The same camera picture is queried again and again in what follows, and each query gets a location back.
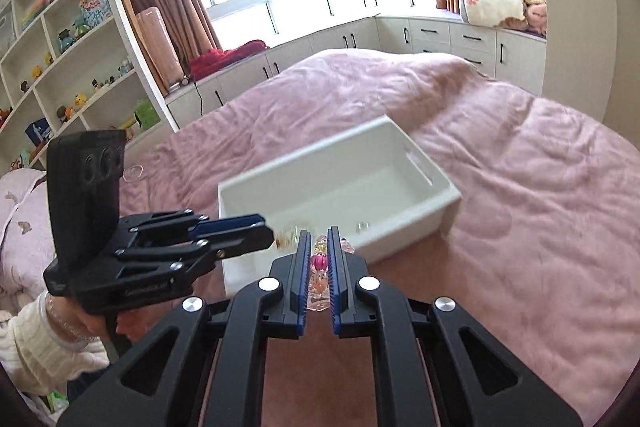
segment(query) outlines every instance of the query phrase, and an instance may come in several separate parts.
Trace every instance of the pink pillow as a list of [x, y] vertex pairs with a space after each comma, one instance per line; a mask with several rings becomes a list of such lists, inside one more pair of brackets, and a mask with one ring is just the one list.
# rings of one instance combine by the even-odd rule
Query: pink pillow
[[14, 212], [0, 251], [0, 287], [36, 299], [45, 289], [42, 272], [55, 257], [47, 184], [38, 185]]
[[17, 169], [0, 178], [0, 243], [16, 208], [45, 175], [36, 169]]

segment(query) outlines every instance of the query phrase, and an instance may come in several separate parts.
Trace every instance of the bracelet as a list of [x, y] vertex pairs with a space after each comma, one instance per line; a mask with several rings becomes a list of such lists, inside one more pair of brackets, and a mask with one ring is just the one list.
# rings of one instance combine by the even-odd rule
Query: bracelet
[[[51, 295], [49, 292], [43, 292], [40, 294], [40, 298], [38, 299], [38, 311], [40, 312], [40, 322], [42, 326], [47, 330], [49, 336], [58, 344], [60, 347], [64, 349], [68, 349], [70, 351], [80, 351], [84, 349], [88, 344], [90, 339], [86, 338], [84, 335], [79, 334], [75, 328], [66, 324], [65, 321], [60, 319], [56, 313], [53, 311], [53, 301], [51, 299]], [[78, 338], [77, 342], [67, 342], [58, 336], [58, 334], [53, 330], [50, 324], [50, 320], [55, 320], [56, 324], [62, 327], [64, 330], [71, 333], [73, 336]]]

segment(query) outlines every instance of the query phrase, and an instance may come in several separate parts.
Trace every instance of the knit sleeve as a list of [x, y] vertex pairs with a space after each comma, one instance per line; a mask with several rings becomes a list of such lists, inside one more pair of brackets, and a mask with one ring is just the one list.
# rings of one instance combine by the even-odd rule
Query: knit sleeve
[[59, 346], [42, 325], [35, 301], [0, 326], [0, 362], [18, 390], [44, 395], [64, 389], [81, 373], [106, 367], [109, 360], [99, 341], [82, 351]]

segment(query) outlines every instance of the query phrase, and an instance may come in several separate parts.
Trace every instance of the pink plush toy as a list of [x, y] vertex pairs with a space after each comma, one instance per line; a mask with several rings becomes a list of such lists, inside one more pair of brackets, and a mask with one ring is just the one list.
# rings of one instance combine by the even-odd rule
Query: pink plush toy
[[525, 16], [529, 23], [529, 30], [546, 37], [546, 4], [527, 6]]

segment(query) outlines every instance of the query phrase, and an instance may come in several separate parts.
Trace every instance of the pink blanket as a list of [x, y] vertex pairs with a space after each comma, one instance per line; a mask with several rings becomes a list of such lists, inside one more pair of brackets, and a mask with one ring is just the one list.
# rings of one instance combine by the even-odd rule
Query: pink blanket
[[[448, 241], [372, 272], [408, 297], [459, 301], [593, 425], [640, 357], [640, 154], [577, 111], [449, 55], [323, 52], [149, 152], [122, 211], [217, 216], [222, 180], [385, 113], [463, 203]], [[199, 293], [222, 297], [221, 275]], [[375, 425], [368, 342], [310, 313], [301, 341], [270, 342], [263, 425]]]

